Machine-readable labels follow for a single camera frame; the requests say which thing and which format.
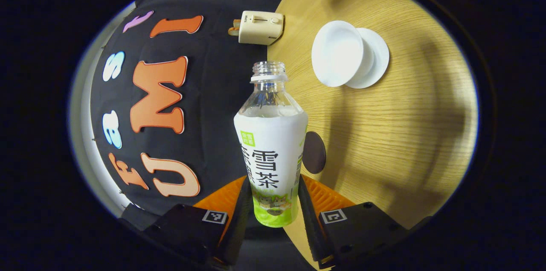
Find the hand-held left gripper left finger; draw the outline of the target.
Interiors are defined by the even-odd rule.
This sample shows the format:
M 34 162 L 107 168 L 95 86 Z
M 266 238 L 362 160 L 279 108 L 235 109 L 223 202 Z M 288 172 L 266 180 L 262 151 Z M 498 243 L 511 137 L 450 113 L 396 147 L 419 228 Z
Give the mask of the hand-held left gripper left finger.
M 233 266 L 251 205 L 250 181 L 242 176 L 193 206 L 177 204 L 143 232 L 194 265 Z

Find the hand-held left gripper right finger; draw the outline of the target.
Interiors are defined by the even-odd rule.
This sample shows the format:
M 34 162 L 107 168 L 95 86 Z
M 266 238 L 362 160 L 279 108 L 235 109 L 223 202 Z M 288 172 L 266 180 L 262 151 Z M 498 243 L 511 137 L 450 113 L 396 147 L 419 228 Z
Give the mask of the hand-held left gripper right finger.
M 353 203 L 305 175 L 299 178 L 298 197 L 311 255 L 320 269 L 353 267 L 409 234 L 374 203 Z

